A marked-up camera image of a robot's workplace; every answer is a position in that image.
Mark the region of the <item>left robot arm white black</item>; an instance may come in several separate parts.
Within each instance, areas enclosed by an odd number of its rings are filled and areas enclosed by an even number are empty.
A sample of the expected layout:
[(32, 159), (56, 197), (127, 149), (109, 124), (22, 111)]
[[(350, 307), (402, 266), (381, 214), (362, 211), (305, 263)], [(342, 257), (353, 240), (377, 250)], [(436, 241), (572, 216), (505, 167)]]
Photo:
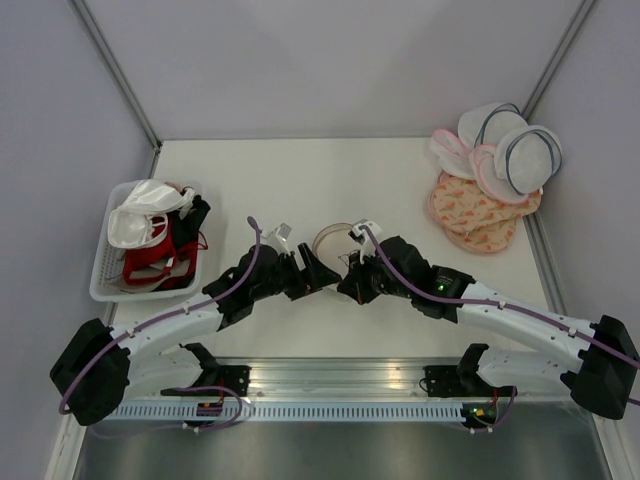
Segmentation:
[(94, 425), (124, 400), (135, 364), (238, 323), (260, 300), (283, 294), (296, 301), (340, 280), (307, 244), (293, 253), (259, 244), (200, 293), (162, 313), (119, 327), (98, 318), (88, 320), (49, 373), (61, 395), (59, 412), (82, 426)]

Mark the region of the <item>round beige mesh laundry bag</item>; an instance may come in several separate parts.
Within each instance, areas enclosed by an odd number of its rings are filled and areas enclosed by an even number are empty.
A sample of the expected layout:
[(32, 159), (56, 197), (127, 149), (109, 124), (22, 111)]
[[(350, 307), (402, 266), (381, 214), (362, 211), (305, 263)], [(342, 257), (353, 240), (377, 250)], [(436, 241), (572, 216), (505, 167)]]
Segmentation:
[(312, 252), (318, 260), (342, 278), (349, 271), (349, 255), (359, 250), (359, 244), (349, 236), (350, 231), (350, 224), (335, 223), (322, 229), (312, 243)]

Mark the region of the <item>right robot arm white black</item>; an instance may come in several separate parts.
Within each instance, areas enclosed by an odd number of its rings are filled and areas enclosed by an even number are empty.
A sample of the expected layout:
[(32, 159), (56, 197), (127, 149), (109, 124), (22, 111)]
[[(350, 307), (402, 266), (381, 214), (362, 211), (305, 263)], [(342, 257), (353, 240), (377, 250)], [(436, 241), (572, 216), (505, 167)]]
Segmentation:
[(463, 392), (567, 389), (577, 405), (611, 420), (622, 419), (632, 404), (639, 352), (620, 320), (604, 315), (591, 322), (528, 307), (464, 272), (429, 264), (399, 236), (379, 242), (368, 228), (350, 236), (359, 250), (349, 256), (340, 293), (360, 305), (381, 295), (403, 298), (428, 318), (488, 330), (527, 347), (518, 355), (471, 345), (456, 371)]

